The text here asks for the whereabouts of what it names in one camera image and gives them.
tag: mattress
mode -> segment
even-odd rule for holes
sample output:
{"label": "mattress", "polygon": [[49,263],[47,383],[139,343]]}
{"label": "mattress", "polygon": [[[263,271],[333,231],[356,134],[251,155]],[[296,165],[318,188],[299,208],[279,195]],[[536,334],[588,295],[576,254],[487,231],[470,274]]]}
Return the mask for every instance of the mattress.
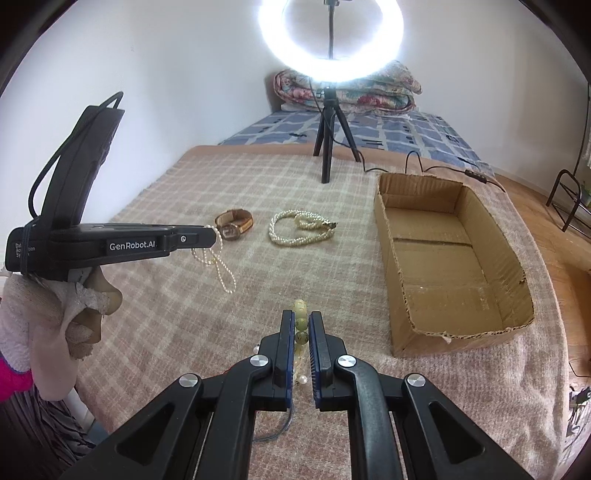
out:
{"label": "mattress", "polygon": [[[276,112],[228,138],[222,145],[314,143],[320,114]],[[442,117],[411,112],[404,116],[377,116],[349,113],[347,120],[358,147],[407,154],[418,151],[423,158],[438,160],[456,168],[494,173],[468,143]],[[335,122],[335,140],[346,143]]]}
{"label": "mattress", "polygon": [[[103,321],[102,341],[81,363],[76,385],[97,420],[112,431],[180,375],[221,374],[252,355],[260,339],[278,331],[281,311],[303,298],[323,313],[327,332],[378,372],[426,375],[534,478],[550,480],[566,419],[566,337],[550,277],[509,197],[455,172],[483,201],[527,276],[534,323],[503,345],[446,355],[394,358],[387,289],[373,200],[377,174],[365,174],[335,148],[332,179],[320,184],[320,160],[308,145],[197,147],[145,189],[114,220],[212,223],[232,207],[251,211],[255,224],[222,259],[237,280],[224,293],[215,268],[191,253],[107,265],[105,277],[124,295]],[[366,150],[369,164],[402,171],[404,155]],[[425,167],[436,162],[425,160]],[[409,166],[417,173],[418,166]],[[334,238],[302,248],[268,239],[268,222],[284,209],[309,209],[338,222]],[[278,223],[293,236],[293,222]],[[346,413],[320,413],[311,385],[294,389],[295,416],[276,442],[256,444],[251,479],[350,478]],[[272,433],[284,414],[259,413],[256,434]]]}

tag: black tripod stand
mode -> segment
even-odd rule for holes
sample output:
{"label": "black tripod stand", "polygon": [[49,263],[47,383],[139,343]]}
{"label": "black tripod stand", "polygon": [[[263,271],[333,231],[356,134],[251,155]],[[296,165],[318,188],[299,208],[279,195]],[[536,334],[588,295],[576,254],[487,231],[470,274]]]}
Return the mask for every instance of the black tripod stand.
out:
{"label": "black tripod stand", "polygon": [[[332,60],[333,46],[335,43],[335,6],[339,4],[339,0],[324,0],[324,4],[329,7],[329,60]],[[318,126],[318,134],[316,135],[316,144],[314,145],[314,156],[318,157],[320,155],[320,147],[324,144],[322,149],[322,183],[328,183],[330,181],[335,115],[339,119],[340,126],[343,129],[349,148],[353,152],[355,161],[361,162],[353,134],[347,123],[347,117],[345,117],[345,114],[340,109],[339,100],[336,97],[336,88],[334,86],[327,87],[324,89],[324,108],[320,115],[320,125]]]}

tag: gloved hand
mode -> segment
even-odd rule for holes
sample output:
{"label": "gloved hand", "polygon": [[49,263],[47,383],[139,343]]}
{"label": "gloved hand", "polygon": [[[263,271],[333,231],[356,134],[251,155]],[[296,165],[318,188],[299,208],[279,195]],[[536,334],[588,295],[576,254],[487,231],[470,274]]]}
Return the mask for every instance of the gloved hand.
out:
{"label": "gloved hand", "polygon": [[0,401],[33,383],[44,400],[62,400],[76,383],[79,360],[100,341],[103,314],[122,302],[100,267],[78,282],[11,275],[0,303]]}

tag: open cardboard tray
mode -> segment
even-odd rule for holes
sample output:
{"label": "open cardboard tray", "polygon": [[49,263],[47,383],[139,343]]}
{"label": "open cardboard tray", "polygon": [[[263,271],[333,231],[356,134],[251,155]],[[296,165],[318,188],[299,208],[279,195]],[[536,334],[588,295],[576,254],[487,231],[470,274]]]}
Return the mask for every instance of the open cardboard tray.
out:
{"label": "open cardboard tray", "polygon": [[470,188],[382,174],[375,217],[395,356],[503,343],[532,323],[523,268]]}

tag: wristwatch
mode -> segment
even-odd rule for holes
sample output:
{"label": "wristwatch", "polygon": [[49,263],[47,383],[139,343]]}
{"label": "wristwatch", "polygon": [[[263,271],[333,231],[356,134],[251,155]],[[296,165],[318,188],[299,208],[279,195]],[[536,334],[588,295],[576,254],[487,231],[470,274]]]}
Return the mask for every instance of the wristwatch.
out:
{"label": "wristwatch", "polygon": [[252,215],[243,209],[228,210],[215,219],[216,227],[224,240],[238,240],[254,224]]}

